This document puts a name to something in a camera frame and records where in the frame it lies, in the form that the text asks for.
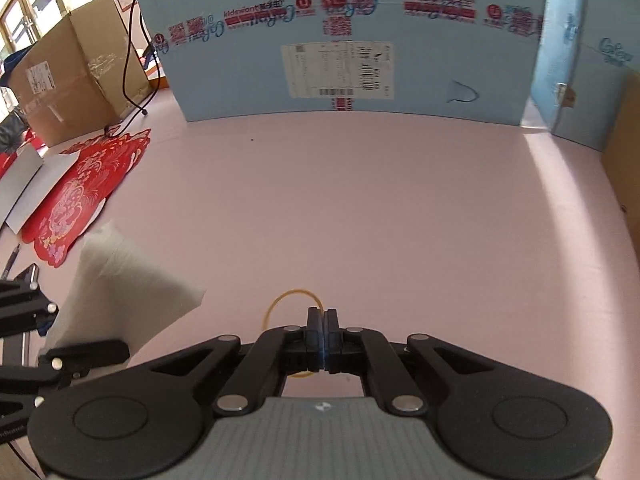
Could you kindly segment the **white fabric shopping bag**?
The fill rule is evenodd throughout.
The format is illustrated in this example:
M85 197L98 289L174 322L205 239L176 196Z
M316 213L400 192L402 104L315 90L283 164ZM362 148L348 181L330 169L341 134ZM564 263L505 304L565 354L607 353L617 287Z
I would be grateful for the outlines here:
M204 287L163 268L107 222L85 236L70 292L40 352L120 340L135 356L204 296Z

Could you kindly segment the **yellow rubber band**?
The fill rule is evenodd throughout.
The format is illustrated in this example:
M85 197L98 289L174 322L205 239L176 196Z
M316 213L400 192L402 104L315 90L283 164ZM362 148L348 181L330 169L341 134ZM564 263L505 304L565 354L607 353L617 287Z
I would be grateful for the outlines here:
M309 289L291 288L274 298L262 316L260 329L264 332L274 327L274 322L299 321L304 307L312 307L323 313L326 307L320 297Z

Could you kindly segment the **white cardboard sheet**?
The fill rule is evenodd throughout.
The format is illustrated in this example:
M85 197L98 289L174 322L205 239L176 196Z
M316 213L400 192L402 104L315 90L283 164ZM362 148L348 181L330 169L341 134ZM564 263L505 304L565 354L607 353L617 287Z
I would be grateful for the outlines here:
M78 157L78 153L41 157L32 144L22 148L1 178L1 225L18 234Z

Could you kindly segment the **red paper-cut decoration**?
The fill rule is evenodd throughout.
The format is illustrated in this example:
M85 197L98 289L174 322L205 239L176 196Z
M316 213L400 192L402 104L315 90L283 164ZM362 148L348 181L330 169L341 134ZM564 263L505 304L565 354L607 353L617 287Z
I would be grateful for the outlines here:
M66 148L76 162L21 227L38 258L58 268L78 237L96 220L107 199L140 162L151 142L144 129L120 136L95 136Z

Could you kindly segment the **brown cardboard box left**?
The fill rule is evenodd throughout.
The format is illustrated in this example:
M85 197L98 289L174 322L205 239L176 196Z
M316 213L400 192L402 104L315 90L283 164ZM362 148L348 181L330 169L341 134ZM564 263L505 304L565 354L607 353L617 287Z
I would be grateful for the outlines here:
M8 86L49 148L118 124L152 92L114 0L67 13L17 63Z

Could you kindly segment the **brown cardboard box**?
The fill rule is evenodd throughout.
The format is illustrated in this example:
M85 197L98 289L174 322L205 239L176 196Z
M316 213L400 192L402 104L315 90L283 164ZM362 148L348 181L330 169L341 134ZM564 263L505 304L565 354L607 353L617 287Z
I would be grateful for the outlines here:
M118 124L152 92L114 0L67 13L17 63L8 86L49 148Z
M640 82L633 72L620 102L601 158L616 200L623 211L634 252L639 255Z

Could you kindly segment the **brown cardboard box right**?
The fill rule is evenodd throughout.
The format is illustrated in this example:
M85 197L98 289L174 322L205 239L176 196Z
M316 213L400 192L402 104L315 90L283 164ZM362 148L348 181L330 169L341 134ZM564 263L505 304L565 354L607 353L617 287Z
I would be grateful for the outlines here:
M623 211L634 252L639 255L640 82L633 72L620 102L601 158L616 200Z

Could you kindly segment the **large blue cardboard box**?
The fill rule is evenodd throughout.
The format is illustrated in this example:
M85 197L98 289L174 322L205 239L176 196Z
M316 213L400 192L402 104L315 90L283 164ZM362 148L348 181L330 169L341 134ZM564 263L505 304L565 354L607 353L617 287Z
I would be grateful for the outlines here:
M544 0L138 0L190 122L370 110L516 125Z

